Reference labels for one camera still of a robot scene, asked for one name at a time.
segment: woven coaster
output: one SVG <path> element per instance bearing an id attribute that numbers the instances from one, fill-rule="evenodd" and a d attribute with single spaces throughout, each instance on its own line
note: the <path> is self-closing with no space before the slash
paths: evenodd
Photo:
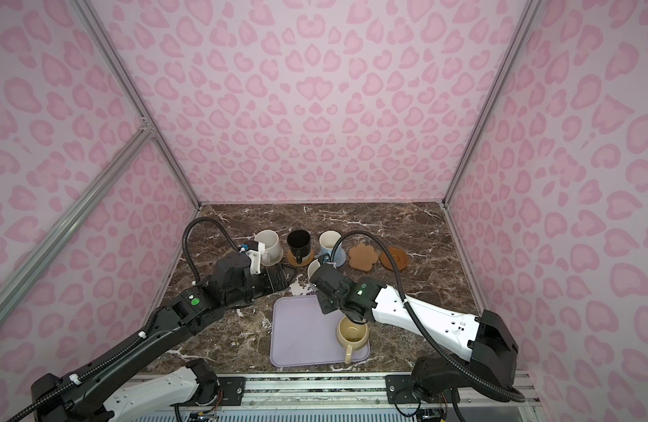
<path id="1" fill-rule="evenodd" d="M 287 261 L 289 261 L 289 264 L 292 267 L 307 267 L 307 266 L 310 265 L 310 263 L 312 262 L 312 259 L 314 257 L 315 257 L 315 254 L 313 254 L 312 251 L 310 251 L 310 255 L 303 258 L 300 264 L 297 264 L 296 263 L 296 257 L 291 253 L 291 250 L 289 252 L 287 252 L 287 254 L 286 254 L 286 259 L 287 259 Z"/>

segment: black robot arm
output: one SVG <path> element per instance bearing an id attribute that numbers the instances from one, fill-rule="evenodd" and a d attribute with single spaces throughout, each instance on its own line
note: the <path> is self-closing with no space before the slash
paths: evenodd
<path id="1" fill-rule="evenodd" d="M 107 420 L 104 401 L 144 367 L 223 318 L 227 309 L 249 306 L 286 289 L 293 276 L 291 269 L 279 265 L 263 268 L 260 274 L 252 274 L 250 266 L 243 252 L 228 254 L 212 275 L 155 309 L 139 331 L 99 358 L 62 377 L 46 374 L 38 379 L 31 386 L 37 422 Z"/>

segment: paw-shaped coaster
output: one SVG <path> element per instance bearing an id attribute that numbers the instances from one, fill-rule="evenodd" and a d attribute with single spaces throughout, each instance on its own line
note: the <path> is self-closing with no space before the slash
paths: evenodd
<path id="1" fill-rule="evenodd" d="M 370 271 L 373 264 L 378 262 L 378 252 L 368 245 L 360 243 L 348 251 L 350 256 L 350 266 L 362 271 Z"/>

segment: cable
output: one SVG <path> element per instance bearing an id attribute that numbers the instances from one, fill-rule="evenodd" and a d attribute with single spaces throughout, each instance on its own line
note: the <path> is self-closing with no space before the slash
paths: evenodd
<path id="1" fill-rule="evenodd" d="M 441 413 L 441 418 L 443 420 L 446 420 L 446 418 L 448 417 L 448 401 L 446 400 L 446 395 L 443 392 L 441 393 L 441 397 L 443 397 L 443 403 L 444 403 L 443 412 Z"/>
<path id="2" fill-rule="evenodd" d="M 184 229 L 184 234 L 181 237 L 181 249 L 183 250 L 184 258 L 186 258 L 186 263 L 188 263 L 190 272 L 192 272 L 193 276 L 195 277 L 195 284 L 200 282 L 200 272 L 195 266 L 195 263 L 193 262 L 193 258 L 190 256 L 190 252 L 188 252 L 188 236 L 190 235 L 190 231 L 193 229 L 193 227 L 195 227 L 196 225 L 202 222 L 214 223 L 214 225 L 216 225 L 216 227 L 218 227 L 221 233 L 223 234 L 223 237 L 225 237 L 228 243 L 230 243 L 230 246 L 233 249 L 235 249 L 236 252 L 240 252 L 240 248 L 237 245 L 235 245 L 235 242 L 233 242 L 233 238 L 230 237 L 228 232 L 226 232 L 226 228 L 217 220 L 214 220 L 213 218 L 210 217 L 197 217 L 196 219 L 188 223 L 188 225 Z"/>
<path id="3" fill-rule="evenodd" d="M 399 413 L 401 413 L 403 417 L 412 418 L 413 416 L 417 415 L 418 410 L 420 410 L 420 406 L 422 406 L 422 402 L 417 397 L 413 396 L 413 398 L 415 398 L 418 401 L 418 408 L 415 409 L 415 411 L 413 413 L 409 414 L 409 413 L 402 412 L 401 409 L 399 409 L 399 405 L 397 404 L 397 394 L 403 393 L 403 392 L 409 391 L 409 390 L 411 390 L 411 388 L 404 388 L 403 390 L 399 390 L 396 393 L 394 393 L 394 408 Z"/>
<path id="4" fill-rule="evenodd" d="M 164 308 L 164 307 L 158 307 L 158 308 L 154 309 L 153 312 L 151 312 L 151 315 L 149 315 L 148 319 L 146 320 L 146 324 L 144 324 L 144 326 L 141 328 L 140 331 L 148 332 L 148 331 L 151 330 L 151 327 L 155 323 L 155 317 L 157 316 L 158 311 L 160 311 L 162 308 Z M 142 337 L 135 338 L 131 343 L 129 343 L 122 350 L 118 351 L 113 356 L 105 359 L 99 365 L 96 365 L 96 366 L 92 367 L 92 369 L 90 369 L 87 372 L 83 373 L 82 375 L 78 376 L 78 381 L 81 382 L 81 383 L 84 382 L 84 381 L 87 381 L 88 379 L 92 378 L 94 375 L 96 375 L 99 372 L 103 371 L 104 369 L 108 368 L 109 366 L 114 364 L 118 359 L 122 358 L 127 353 L 129 353 L 131 350 L 133 350 L 135 347 L 137 347 L 141 342 L 143 342 L 143 340 L 144 339 Z M 9 418 L 8 422 L 19 422 L 19 421 L 21 421 L 28 414 L 33 413 L 34 411 L 42 408 L 47 403 L 49 403 L 50 401 L 56 399 L 58 396 L 60 396 L 61 394 L 67 392 L 68 390 L 71 390 L 75 386 L 76 386 L 76 384 L 74 384 L 71 381 L 69 381 L 69 382 L 67 382 L 65 384 L 59 385 L 55 390 L 43 395 L 42 397 L 39 397 L 38 400 L 36 400 L 32 404 L 28 405 L 26 408 L 21 410 L 15 416 Z"/>
<path id="5" fill-rule="evenodd" d="M 180 403 L 174 403 L 174 416 L 176 417 L 176 422 L 184 422 L 184 420 L 181 419 L 181 410 L 179 410 L 179 405 Z"/>
<path id="6" fill-rule="evenodd" d="M 219 393 L 219 399 L 216 401 L 216 405 L 214 406 L 214 417 L 216 417 L 216 410 L 219 408 L 219 403 L 223 400 L 223 390 Z"/>
<path id="7" fill-rule="evenodd" d="M 471 372 L 469 368 L 464 367 L 460 362 L 458 362 L 456 359 L 454 359 L 450 353 L 439 343 L 434 340 L 432 335 L 427 331 L 427 328 L 425 328 L 424 325 L 422 325 L 422 322 L 418 318 L 418 316 L 415 314 L 415 311 L 413 311 L 413 308 L 410 305 L 410 302 L 406 300 L 406 295 L 404 294 L 404 285 L 402 283 L 402 278 L 401 274 L 399 273 L 399 267 L 397 267 L 397 263 L 394 261 L 394 258 L 392 257 L 392 254 L 389 252 L 389 249 L 387 249 L 387 246 L 385 246 L 385 243 L 383 243 L 378 237 L 375 235 L 365 232 L 363 230 L 353 230 L 352 232 L 347 232 L 343 236 L 341 236 L 336 244 L 333 246 L 333 249 L 331 249 L 331 254 L 329 255 L 329 259 L 331 257 L 336 256 L 336 250 L 340 246 L 340 244 L 349 236 L 352 236 L 354 234 L 362 234 L 364 236 L 367 236 L 371 239 L 373 239 L 376 243 L 378 243 L 378 246 L 380 246 L 380 249 L 387 255 L 387 258 L 389 259 L 389 263 L 392 265 L 392 270 L 394 271 L 394 278 L 396 279 L 397 282 L 397 291 L 399 292 L 399 297 L 404 303 L 404 308 L 408 312 L 408 315 L 410 318 L 413 320 L 413 324 L 418 328 L 418 331 L 420 334 L 422 334 L 422 337 L 427 340 L 430 346 L 432 346 L 432 349 L 436 350 L 436 352 L 441 356 L 446 362 L 448 362 L 452 367 L 457 369 L 459 372 L 461 372 L 464 377 L 473 385 L 478 385 L 481 387 L 483 390 L 487 390 L 493 400 L 497 401 L 513 401 L 513 402 L 524 402 L 526 401 L 525 396 L 523 393 L 519 392 L 515 388 L 512 387 L 512 391 L 506 391 L 505 389 L 499 387 L 498 385 L 495 385 L 486 379 L 481 378 L 480 376 L 476 375 L 475 373 Z"/>
<path id="8" fill-rule="evenodd" d="M 458 407 L 457 399 L 458 399 L 458 389 L 454 388 L 451 390 L 451 400 L 453 401 L 453 410 L 455 411 L 455 414 L 458 416 L 458 419 L 460 419 L 460 422 L 465 422 L 464 417 L 460 412 L 460 408 Z"/>

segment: lavender tray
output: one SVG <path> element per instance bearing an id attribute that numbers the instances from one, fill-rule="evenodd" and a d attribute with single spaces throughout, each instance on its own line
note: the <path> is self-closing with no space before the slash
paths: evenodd
<path id="1" fill-rule="evenodd" d="M 336 325 L 343 312 L 323 315 L 317 297 L 280 298 L 273 307 L 270 361 L 278 368 L 343 363 L 345 350 L 336 340 Z M 366 360 L 369 343 L 352 354 L 353 362 Z"/>

